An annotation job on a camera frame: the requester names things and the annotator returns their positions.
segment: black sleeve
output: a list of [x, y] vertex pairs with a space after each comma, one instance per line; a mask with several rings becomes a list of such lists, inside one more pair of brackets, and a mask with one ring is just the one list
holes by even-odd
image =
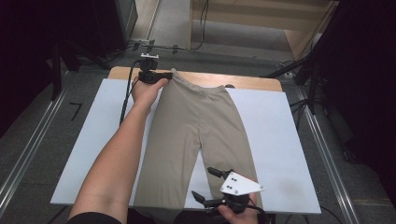
[[114, 217], [103, 213], [88, 212], [81, 213], [70, 218], [66, 224], [121, 224]]

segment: white table surface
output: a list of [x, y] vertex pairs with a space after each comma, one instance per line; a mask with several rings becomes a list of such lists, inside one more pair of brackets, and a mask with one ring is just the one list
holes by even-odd
[[[126, 80], [103, 80], [51, 203], [74, 203], [95, 158], [118, 129], [126, 84]], [[227, 90], [244, 122], [258, 180], [265, 187], [265, 191], [262, 191], [263, 209], [271, 213], [319, 214], [317, 194], [286, 94], [277, 91]], [[158, 98], [148, 115], [141, 162], [157, 103]], [[132, 104], [130, 99], [127, 111]], [[202, 209], [203, 206], [193, 199], [192, 190], [207, 199], [212, 198], [201, 152], [192, 172], [185, 208]], [[129, 205], [133, 204], [134, 190]]]

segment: human arm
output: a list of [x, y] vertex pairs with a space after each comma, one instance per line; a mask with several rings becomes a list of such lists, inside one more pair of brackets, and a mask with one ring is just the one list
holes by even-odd
[[146, 118], [158, 90], [166, 83], [166, 78], [154, 85], [136, 83], [134, 105], [93, 163], [69, 218], [85, 212], [98, 212], [126, 223]]
[[[254, 205], [256, 203], [255, 193], [250, 193], [250, 202], [248, 204]], [[219, 212], [222, 216], [227, 219], [231, 224], [258, 224], [257, 211], [251, 208], [246, 208], [245, 212], [241, 214], [235, 214], [233, 210], [225, 205], [220, 205], [218, 207]]]

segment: fabric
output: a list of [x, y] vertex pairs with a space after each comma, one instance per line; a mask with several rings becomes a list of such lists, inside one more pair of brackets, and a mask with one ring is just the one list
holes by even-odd
[[[152, 122], [134, 198], [138, 212], [168, 223], [191, 194], [187, 189], [200, 148], [205, 168], [234, 169], [257, 181], [245, 127], [230, 94], [223, 86], [203, 88], [172, 72]], [[224, 179], [206, 175], [213, 197], [221, 198]]]
[[121, 224], [114, 217], [103, 213], [81, 213], [70, 218], [66, 224]]

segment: wooden table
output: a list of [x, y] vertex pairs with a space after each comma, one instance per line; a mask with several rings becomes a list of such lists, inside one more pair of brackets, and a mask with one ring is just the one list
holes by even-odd
[[[113, 67], [107, 78], [127, 79], [130, 72], [129, 67]], [[137, 76], [140, 69], [134, 68], [133, 77]], [[169, 72], [168, 70], [156, 70], [156, 72]], [[241, 77], [220, 75], [212, 73], [194, 73], [178, 71], [181, 76], [189, 82], [200, 86], [220, 86], [231, 84], [237, 89], [259, 90], [259, 91], [282, 91], [277, 79], [262, 77]]]

